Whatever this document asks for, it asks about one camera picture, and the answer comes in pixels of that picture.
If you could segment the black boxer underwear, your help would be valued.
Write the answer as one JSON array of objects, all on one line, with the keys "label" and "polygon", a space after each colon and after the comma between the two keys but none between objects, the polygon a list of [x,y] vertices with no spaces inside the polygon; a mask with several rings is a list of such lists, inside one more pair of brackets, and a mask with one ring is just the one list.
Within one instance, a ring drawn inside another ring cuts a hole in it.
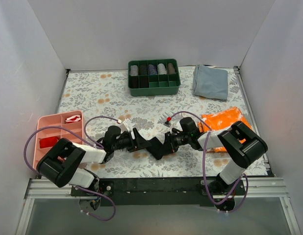
[{"label": "black boxer underwear", "polygon": [[151,145],[146,149],[156,160],[161,160],[163,156],[172,153],[172,149],[167,139],[165,139],[165,141],[161,143],[161,141],[157,137],[154,137],[148,140],[148,142]]}]

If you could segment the orange white patterned cloth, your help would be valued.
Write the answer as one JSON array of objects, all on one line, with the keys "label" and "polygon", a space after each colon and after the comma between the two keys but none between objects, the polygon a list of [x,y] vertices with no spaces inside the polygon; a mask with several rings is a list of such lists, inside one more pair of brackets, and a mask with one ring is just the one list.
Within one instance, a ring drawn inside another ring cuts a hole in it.
[{"label": "orange white patterned cloth", "polygon": [[222,130],[234,124],[237,121],[242,121],[250,129],[253,130],[250,123],[247,121],[241,110],[237,107],[221,111],[216,114],[202,115],[202,120],[212,128],[213,131]]}]

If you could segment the light blue cloth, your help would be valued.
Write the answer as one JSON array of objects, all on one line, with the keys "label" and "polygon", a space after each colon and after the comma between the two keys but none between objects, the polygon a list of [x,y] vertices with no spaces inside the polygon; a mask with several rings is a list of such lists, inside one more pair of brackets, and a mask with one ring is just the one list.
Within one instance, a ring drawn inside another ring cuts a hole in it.
[{"label": "light blue cloth", "polygon": [[210,99],[227,100],[228,72],[204,65],[196,65],[193,78],[193,94]]}]

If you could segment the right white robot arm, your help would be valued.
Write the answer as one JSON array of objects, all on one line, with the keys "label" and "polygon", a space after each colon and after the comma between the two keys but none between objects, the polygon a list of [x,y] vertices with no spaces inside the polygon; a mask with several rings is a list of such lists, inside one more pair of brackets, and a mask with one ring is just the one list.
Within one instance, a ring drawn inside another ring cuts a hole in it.
[{"label": "right white robot arm", "polygon": [[159,154],[174,153],[182,145],[205,153],[209,149],[224,147],[231,157],[225,168],[208,184],[208,190],[214,193],[229,194],[234,183],[244,171],[268,151],[265,141],[242,121],[218,131],[204,131],[192,118],[180,120],[182,130],[173,128],[165,134],[165,140]]}]

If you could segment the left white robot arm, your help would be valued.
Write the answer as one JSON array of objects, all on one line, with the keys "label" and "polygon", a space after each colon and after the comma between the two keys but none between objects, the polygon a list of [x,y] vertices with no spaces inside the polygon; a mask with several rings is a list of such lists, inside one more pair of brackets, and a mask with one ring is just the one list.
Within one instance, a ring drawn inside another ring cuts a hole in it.
[{"label": "left white robot arm", "polygon": [[116,150],[126,149],[128,152],[134,152],[152,145],[136,128],[132,131],[122,131],[118,126],[110,126],[98,144],[103,148],[77,144],[61,138],[38,162],[36,170],[59,188],[67,184],[80,186],[87,195],[93,196],[99,190],[98,176],[79,168],[80,164],[106,163],[114,156]]}]

